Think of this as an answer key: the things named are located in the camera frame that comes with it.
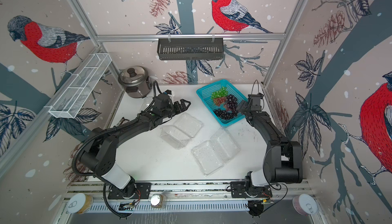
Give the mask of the teal plastic basket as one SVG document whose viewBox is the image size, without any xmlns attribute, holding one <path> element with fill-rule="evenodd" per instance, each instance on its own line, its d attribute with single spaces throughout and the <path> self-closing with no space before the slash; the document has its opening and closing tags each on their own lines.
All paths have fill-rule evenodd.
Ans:
<svg viewBox="0 0 392 224">
<path fill-rule="evenodd" d="M 248 99 L 227 80 L 206 85 L 197 90 L 197 95 L 222 127 L 245 118 L 237 106 Z"/>
</svg>

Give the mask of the red grape bunch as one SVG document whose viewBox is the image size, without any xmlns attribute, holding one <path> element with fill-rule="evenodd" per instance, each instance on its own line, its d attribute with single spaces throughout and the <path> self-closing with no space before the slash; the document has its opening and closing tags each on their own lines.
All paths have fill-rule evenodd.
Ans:
<svg viewBox="0 0 392 224">
<path fill-rule="evenodd" d="M 223 97 L 213 98 L 212 100 L 213 100 L 213 103 L 217 107 L 219 107 L 219 106 L 223 105 L 226 102 L 227 98 L 225 96 L 223 96 Z"/>
</svg>

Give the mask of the clear clamshell container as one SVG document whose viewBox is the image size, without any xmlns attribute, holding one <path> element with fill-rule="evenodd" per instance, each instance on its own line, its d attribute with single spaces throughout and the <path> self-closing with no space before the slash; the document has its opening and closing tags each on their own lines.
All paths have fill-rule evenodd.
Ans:
<svg viewBox="0 0 392 224">
<path fill-rule="evenodd" d="M 220 128 L 209 140 L 191 149 L 191 154 L 204 177 L 219 171 L 241 151 L 228 130 Z"/>
<path fill-rule="evenodd" d="M 143 99 L 143 104 L 140 109 L 141 113 L 152 112 L 157 106 L 157 98 L 158 98 L 158 95 L 146 96 Z"/>
<path fill-rule="evenodd" d="M 174 149 L 180 150 L 195 138 L 203 126 L 200 120 L 188 113 L 183 113 L 173 125 L 161 128 L 160 137 Z"/>
</svg>

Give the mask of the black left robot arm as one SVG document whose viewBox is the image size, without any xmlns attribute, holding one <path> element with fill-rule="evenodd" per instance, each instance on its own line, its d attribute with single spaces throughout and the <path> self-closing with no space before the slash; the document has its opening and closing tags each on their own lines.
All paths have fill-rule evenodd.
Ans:
<svg viewBox="0 0 392 224">
<path fill-rule="evenodd" d="M 117 189 L 123 198 L 137 191 L 135 180 L 116 163 L 117 148 L 128 140 L 161 126 L 188 110 L 191 102 L 173 102 L 169 95 L 159 94 L 137 117 L 120 126 L 96 128 L 72 159 L 71 168 L 77 176 L 93 176 Z"/>
</svg>

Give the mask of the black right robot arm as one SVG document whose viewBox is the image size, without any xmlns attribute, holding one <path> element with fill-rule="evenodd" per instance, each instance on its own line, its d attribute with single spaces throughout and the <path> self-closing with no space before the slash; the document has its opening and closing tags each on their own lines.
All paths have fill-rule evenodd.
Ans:
<svg viewBox="0 0 392 224">
<path fill-rule="evenodd" d="M 262 110 L 262 98 L 261 93 L 250 94 L 248 101 L 242 101 L 237 107 L 237 111 L 245 116 L 248 124 L 266 142 L 262 168 L 248 172 L 245 177 L 245 191 L 251 197 L 259 195 L 272 184 L 296 184 L 303 181 L 301 145 L 289 140 L 277 129 L 268 113 Z"/>
</svg>

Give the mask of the dark purple grape bunch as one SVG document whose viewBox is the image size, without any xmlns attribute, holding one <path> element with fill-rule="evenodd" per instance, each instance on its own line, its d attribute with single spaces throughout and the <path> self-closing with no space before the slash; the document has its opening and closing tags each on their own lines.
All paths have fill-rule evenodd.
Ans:
<svg viewBox="0 0 392 224">
<path fill-rule="evenodd" d="M 237 106 L 238 100 L 236 96 L 234 96 L 233 94 L 226 96 L 226 102 L 224 104 L 224 108 L 226 109 L 226 111 L 237 114 Z"/>
</svg>

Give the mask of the black grape bunch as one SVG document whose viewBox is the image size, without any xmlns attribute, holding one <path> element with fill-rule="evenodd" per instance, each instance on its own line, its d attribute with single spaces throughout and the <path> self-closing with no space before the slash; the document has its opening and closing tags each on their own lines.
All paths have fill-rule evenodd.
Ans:
<svg viewBox="0 0 392 224">
<path fill-rule="evenodd" d="M 220 118 L 222 120 L 231 120 L 231 119 L 234 119 L 238 115 L 237 111 L 227 111 L 227 110 L 221 110 L 221 109 L 215 109 L 213 112 L 218 118 Z"/>
</svg>

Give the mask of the green grape bunch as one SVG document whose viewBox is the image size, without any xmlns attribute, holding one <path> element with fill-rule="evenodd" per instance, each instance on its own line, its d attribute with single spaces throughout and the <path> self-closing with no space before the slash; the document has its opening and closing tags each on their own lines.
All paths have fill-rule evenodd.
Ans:
<svg viewBox="0 0 392 224">
<path fill-rule="evenodd" d="M 215 91 L 212 93 L 211 98 L 216 99 L 216 98 L 221 98 L 221 97 L 226 97 L 228 95 L 228 90 L 226 87 L 222 87 L 221 89 Z"/>
</svg>

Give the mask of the silver rice cooker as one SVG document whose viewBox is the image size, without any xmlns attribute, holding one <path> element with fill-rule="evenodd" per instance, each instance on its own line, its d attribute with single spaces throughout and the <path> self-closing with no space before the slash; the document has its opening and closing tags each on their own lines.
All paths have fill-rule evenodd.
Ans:
<svg viewBox="0 0 392 224">
<path fill-rule="evenodd" d="M 152 81 L 148 71 L 141 66 L 124 69 L 118 76 L 118 82 L 132 98 L 145 98 L 152 90 Z"/>
</svg>

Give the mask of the small round silver light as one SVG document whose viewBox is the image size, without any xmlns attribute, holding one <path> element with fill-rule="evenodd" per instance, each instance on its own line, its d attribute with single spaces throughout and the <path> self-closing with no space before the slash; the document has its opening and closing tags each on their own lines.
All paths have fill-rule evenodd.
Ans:
<svg viewBox="0 0 392 224">
<path fill-rule="evenodd" d="M 165 203 L 165 196 L 163 194 L 153 194 L 150 200 L 152 208 L 162 208 Z"/>
</svg>

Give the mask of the white tape roll right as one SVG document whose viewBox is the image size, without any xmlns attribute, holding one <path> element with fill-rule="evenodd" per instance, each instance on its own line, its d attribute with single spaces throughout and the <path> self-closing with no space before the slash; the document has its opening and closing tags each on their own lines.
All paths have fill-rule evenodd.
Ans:
<svg viewBox="0 0 392 224">
<path fill-rule="evenodd" d="M 313 215 L 318 212 L 318 206 L 313 197 L 301 194 L 293 198 L 293 207 L 300 215 Z"/>
</svg>

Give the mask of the white tape roll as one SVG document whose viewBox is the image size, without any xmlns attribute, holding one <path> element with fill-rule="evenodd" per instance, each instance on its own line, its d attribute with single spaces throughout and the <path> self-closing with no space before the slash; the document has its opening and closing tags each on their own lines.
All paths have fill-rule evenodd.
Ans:
<svg viewBox="0 0 392 224">
<path fill-rule="evenodd" d="M 313 197 L 301 194 L 293 198 L 293 207 L 300 215 L 313 215 L 318 212 L 318 206 Z"/>
<path fill-rule="evenodd" d="M 84 214 L 88 212 L 94 203 L 91 195 L 78 193 L 70 198 L 67 204 L 67 211 L 71 214 Z"/>
</svg>

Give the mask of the white tape roll left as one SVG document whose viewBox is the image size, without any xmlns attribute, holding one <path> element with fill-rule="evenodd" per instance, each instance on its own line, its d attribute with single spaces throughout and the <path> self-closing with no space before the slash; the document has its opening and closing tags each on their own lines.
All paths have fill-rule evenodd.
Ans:
<svg viewBox="0 0 392 224">
<path fill-rule="evenodd" d="M 67 204 L 67 211 L 71 214 L 84 214 L 88 212 L 94 203 L 91 195 L 78 193 L 70 198 Z"/>
</svg>

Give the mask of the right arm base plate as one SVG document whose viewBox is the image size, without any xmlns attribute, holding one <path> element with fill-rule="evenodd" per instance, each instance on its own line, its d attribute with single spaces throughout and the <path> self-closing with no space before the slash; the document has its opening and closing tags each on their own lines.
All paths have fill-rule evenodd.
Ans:
<svg viewBox="0 0 392 224">
<path fill-rule="evenodd" d="M 245 180 L 232 181 L 229 185 L 232 198 L 272 198 L 272 192 L 266 186 L 255 187 Z"/>
</svg>

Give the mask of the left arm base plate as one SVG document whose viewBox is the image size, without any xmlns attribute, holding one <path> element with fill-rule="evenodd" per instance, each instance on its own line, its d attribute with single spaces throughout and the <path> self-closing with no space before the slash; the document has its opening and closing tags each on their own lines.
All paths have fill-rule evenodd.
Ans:
<svg viewBox="0 0 392 224">
<path fill-rule="evenodd" d="M 124 189 L 119 189 L 114 185 L 110 185 L 108 199 L 124 200 L 124 199 L 148 199 L 152 184 L 149 182 L 130 182 Z"/>
</svg>

